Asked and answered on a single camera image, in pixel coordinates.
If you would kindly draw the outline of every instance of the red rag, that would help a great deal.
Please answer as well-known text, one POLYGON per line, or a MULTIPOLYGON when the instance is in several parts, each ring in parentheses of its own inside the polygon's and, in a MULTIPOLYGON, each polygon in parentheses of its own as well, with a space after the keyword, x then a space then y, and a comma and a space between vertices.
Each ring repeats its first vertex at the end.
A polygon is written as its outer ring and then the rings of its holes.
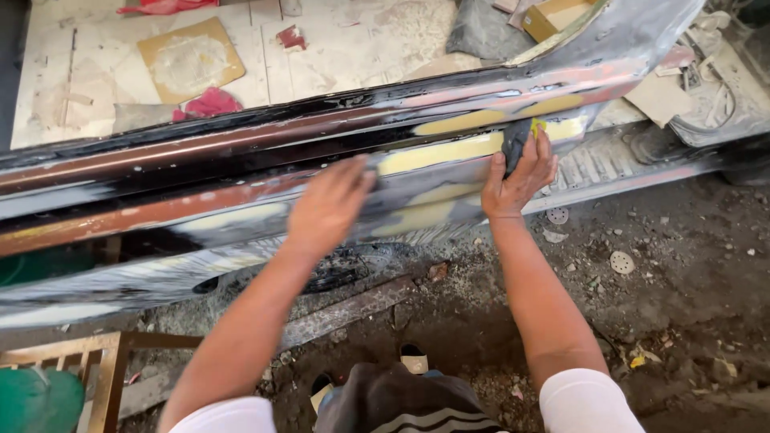
POLYGON ((141 6, 118 9, 119 14, 141 12, 147 15, 171 15, 180 11, 219 6, 219 0, 142 0, 141 6))
POLYGON ((179 109, 174 110, 172 121, 214 116, 242 109, 243 106, 228 92, 217 87, 209 87, 201 96, 188 102, 184 112, 179 109))

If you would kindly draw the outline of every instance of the sanding disc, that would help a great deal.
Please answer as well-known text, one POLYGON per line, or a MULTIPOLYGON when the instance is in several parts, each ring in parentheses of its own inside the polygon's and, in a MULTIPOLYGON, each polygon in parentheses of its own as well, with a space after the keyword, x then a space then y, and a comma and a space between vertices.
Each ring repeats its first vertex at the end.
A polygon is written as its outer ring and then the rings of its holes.
POLYGON ((545 215, 552 223, 561 225, 566 223, 567 219, 569 219, 570 211, 567 210, 566 207, 556 207, 554 209, 546 210, 545 215))
POLYGON ((610 266, 618 274, 630 274, 636 269, 634 259, 622 251, 615 251, 610 256, 610 266))

